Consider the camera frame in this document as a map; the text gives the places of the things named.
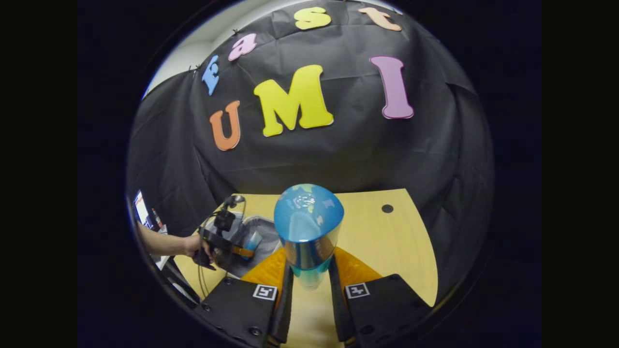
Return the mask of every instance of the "gray cloth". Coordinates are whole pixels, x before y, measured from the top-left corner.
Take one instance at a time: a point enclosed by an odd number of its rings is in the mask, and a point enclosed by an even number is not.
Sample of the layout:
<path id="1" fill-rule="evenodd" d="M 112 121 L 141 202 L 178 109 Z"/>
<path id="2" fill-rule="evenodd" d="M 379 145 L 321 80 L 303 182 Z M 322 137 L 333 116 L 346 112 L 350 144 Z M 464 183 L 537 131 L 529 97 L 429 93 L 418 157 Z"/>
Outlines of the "gray cloth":
<path id="1" fill-rule="evenodd" d="M 240 231 L 235 233 L 230 241 L 245 247 L 254 232 L 260 234 L 262 241 L 258 244 L 253 258 L 244 260 L 236 254 L 221 255 L 215 261 L 217 266 L 240 278 L 271 255 L 280 245 L 273 221 L 259 215 L 245 219 Z"/>

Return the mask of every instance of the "pink foam letter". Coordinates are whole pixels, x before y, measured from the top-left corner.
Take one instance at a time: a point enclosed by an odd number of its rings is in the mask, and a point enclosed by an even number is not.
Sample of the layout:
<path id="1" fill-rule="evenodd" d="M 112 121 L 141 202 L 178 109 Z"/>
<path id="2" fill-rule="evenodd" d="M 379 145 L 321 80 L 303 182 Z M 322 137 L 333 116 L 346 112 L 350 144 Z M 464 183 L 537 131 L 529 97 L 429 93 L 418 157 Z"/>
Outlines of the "pink foam letter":
<path id="1" fill-rule="evenodd" d="M 232 45 L 232 52 L 228 56 L 229 61 L 239 58 L 241 54 L 248 54 L 256 48 L 256 34 L 248 34 L 243 36 L 241 40 Z"/>
<path id="2" fill-rule="evenodd" d="M 383 108 L 385 118 L 411 118 L 414 111 L 406 98 L 404 80 L 402 80 L 402 68 L 404 64 L 397 58 L 388 56 L 374 56 L 370 62 L 378 67 L 383 79 L 385 100 L 387 105 Z"/>

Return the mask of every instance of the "blue cup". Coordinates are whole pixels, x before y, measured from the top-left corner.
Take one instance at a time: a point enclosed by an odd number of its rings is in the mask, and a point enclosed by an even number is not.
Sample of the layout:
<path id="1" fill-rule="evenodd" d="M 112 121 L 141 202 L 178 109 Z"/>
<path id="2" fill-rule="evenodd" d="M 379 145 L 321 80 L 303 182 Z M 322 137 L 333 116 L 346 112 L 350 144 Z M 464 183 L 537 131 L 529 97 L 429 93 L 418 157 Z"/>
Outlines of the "blue cup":
<path id="1" fill-rule="evenodd" d="M 279 197 L 273 220 L 286 259 L 306 289 L 316 289 L 337 244 L 344 207 L 328 189 L 292 186 Z"/>

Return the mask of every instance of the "white wall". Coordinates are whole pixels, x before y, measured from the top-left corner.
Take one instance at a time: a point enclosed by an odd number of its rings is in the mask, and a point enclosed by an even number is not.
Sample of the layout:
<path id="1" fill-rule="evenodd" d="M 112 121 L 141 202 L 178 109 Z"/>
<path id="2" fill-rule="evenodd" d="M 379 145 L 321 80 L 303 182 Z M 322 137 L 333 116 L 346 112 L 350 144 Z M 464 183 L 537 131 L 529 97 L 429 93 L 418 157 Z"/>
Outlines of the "white wall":
<path id="1" fill-rule="evenodd" d="M 209 41 L 198 41 L 176 48 L 161 64 L 144 95 L 168 78 L 189 70 L 190 66 L 195 69 L 196 65 L 202 64 L 212 51 L 211 47 Z"/>
<path id="2" fill-rule="evenodd" d="M 187 71 L 189 66 L 200 65 L 219 45 L 230 38 L 232 29 L 241 29 L 282 7 L 309 0 L 247 0 L 230 6 L 215 17 L 204 22 L 188 35 L 163 62 L 144 95 L 167 78 Z M 364 1 L 391 9 L 391 5 L 380 0 Z"/>

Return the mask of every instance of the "foam letter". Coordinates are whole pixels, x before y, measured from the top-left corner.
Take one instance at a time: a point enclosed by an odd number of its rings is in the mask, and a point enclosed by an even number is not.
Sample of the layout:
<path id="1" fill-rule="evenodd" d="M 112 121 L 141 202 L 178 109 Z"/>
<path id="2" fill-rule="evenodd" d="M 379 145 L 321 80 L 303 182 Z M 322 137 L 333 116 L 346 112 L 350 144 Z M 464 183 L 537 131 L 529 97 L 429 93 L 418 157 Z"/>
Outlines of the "foam letter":
<path id="1" fill-rule="evenodd" d="M 279 87 L 274 80 L 266 80 L 256 86 L 254 94 L 260 98 L 266 137 L 281 134 L 284 127 L 277 122 L 275 113 L 289 130 L 295 129 L 297 113 L 301 106 L 299 125 L 303 128 L 328 126 L 333 115 L 327 111 L 320 89 L 322 66 L 308 65 L 299 68 L 292 77 L 290 93 Z"/>
<path id="2" fill-rule="evenodd" d="M 209 121 L 211 126 L 213 127 L 213 138 L 215 139 L 215 145 L 221 151 L 227 151 L 230 149 L 234 149 L 234 147 L 238 144 L 239 139 L 241 139 L 241 126 L 238 122 L 238 106 L 241 103 L 238 100 L 231 102 L 226 107 L 226 112 L 230 117 L 230 128 L 232 129 L 232 134 L 230 137 L 223 136 L 222 129 L 222 116 L 223 112 L 220 110 L 214 113 Z"/>
<path id="3" fill-rule="evenodd" d="M 204 83 L 206 84 L 206 87 L 209 88 L 209 95 L 213 94 L 213 91 L 215 90 L 215 86 L 217 85 L 217 82 L 219 81 L 219 76 L 215 76 L 215 74 L 219 71 L 217 64 L 215 64 L 215 62 L 217 61 L 217 58 L 218 56 L 213 56 L 213 58 L 210 59 L 209 65 L 206 66 L 204 75 L 202 75 L 202 81 L 204 81 Z"/>
<path id="4" fill-rule="evenodd" d="M 324 27 L 331 23 L 331 17 L 328 14 L 324 14 L 325 12 L 327 10 L 322 7 L 312 7 L 296 11 L 295 19 L 297 22 L 295 25 L 301 30 Z"/>
<path id="5" fill-rule="evenodd" d="M 380 12 L 373 7 L 364 7 L 363 9 L 359 9 L 359 12 L 367 14 L 370 19 L 381 28 L 393 30 L 395 32 L 402 30 L 402 27 L 387 20 L 389 15 L 385 12 Z"/>
<path id="6" fill-rule="evenodd" d="M 383 78 L 386 104 L 383 108 L 385 118 L 411 118 L 413 108 L 409 105 L 402 80 L 402 61 L 393 57 L 375 56 L 370 62 L 378 67 Z"/>
<path id="7" fill-rule="evenodd" d="M 256 34 L 245 35 L 241 40 L 232 45 L 232 52 L 230 52 L 228 60 L 233 61 L 239 58 L 241 54 L 248 54 L 254 48 L 256 48 Z"/>

